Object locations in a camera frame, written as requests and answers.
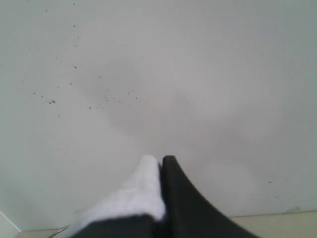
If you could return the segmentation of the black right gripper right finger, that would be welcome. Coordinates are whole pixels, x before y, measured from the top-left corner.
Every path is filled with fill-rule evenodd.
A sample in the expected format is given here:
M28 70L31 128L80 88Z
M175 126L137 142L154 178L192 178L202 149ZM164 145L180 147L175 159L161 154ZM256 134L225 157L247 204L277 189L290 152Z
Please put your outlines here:
M212 206L195 188L175 156L162 161L162 188L171 238L249 238L250 232Z

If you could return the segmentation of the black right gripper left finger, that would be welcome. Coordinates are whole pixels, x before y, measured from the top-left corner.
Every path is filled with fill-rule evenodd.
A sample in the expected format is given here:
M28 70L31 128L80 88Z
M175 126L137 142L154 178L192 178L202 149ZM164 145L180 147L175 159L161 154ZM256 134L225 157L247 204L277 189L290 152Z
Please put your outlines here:
M150 215L95 221L71 235L72 238L163 238L165 221Z

